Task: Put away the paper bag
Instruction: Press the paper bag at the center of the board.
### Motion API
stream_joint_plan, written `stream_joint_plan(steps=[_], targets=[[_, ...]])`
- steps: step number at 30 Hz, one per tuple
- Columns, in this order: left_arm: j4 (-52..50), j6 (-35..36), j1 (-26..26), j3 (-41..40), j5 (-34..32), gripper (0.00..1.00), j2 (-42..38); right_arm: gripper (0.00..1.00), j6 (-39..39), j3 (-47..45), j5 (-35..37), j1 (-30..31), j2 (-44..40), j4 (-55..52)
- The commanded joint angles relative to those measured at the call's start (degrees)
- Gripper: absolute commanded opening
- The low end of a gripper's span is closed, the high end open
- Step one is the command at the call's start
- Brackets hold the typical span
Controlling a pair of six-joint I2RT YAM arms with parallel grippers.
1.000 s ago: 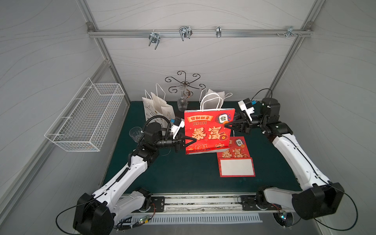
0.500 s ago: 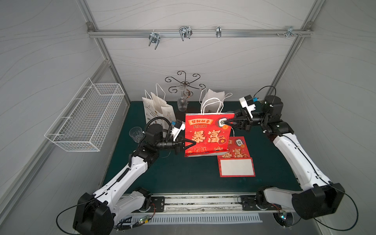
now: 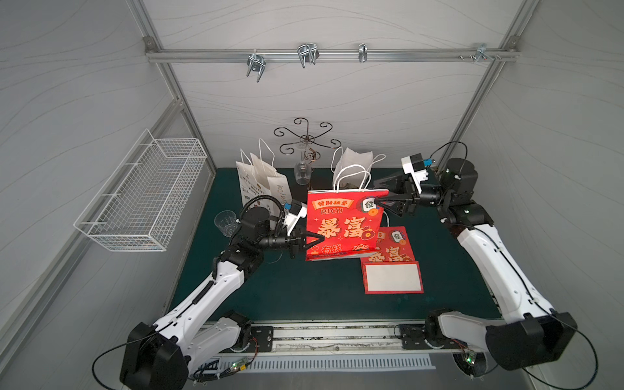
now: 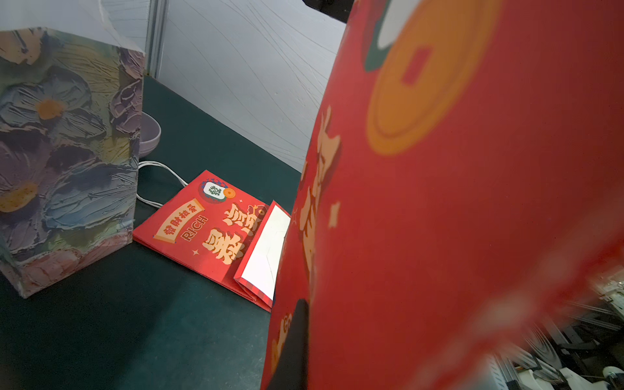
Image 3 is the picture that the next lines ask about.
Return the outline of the red RICH paper bag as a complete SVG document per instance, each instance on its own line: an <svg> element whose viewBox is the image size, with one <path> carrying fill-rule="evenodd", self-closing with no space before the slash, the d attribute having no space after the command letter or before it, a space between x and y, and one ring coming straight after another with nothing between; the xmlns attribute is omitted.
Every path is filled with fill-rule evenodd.
<svg viewBox="0 0 624 390"><path fill-rule="evenodd" d="M380 228L375 252L361 259L365 294L424 293L419 262L405 227Z"/></svg>

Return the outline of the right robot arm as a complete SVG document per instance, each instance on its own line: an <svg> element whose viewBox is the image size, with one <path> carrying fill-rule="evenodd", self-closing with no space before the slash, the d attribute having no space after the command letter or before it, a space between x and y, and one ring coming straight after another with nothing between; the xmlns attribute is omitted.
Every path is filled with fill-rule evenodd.
<svg viewBox="0 0 624 390"><path fill-rule="evenodd" d="M402 159L400 173L375 180L376 188L389 191L377 205L400 217L420 206L436 208L440 222L479 269L501 317L434 310L422 327L424 341L432 349L455 341L465 352L486 351L508 371L556 362L577 331L574 318L554 309L505 248L492 217L473 198L479 179L474 164L450 159L433 184L427 181L431 165L421 154Z"/></svg>

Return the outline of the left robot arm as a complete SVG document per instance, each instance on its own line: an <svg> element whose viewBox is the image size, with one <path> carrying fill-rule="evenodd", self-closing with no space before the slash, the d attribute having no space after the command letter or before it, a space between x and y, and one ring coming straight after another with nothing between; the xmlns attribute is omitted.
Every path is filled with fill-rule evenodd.
<svg viewBox="0 0 624 390"><path fill-rule="evenodd" d="M297 227L307 216L298 201L281 204L269 197L278 213L257 206L260 197L243 206L228 246L212 264L211 273L185 300L153 324L139 323L124 344L120 382L129 389L182 389L186 382L207 383L233 376L253 362L242 357L224 370L212 372L210 360L226 349L257 354L251 320L234 311L203 328L224 301L263 264L268 250L304 253L324 236Z"/></svg>

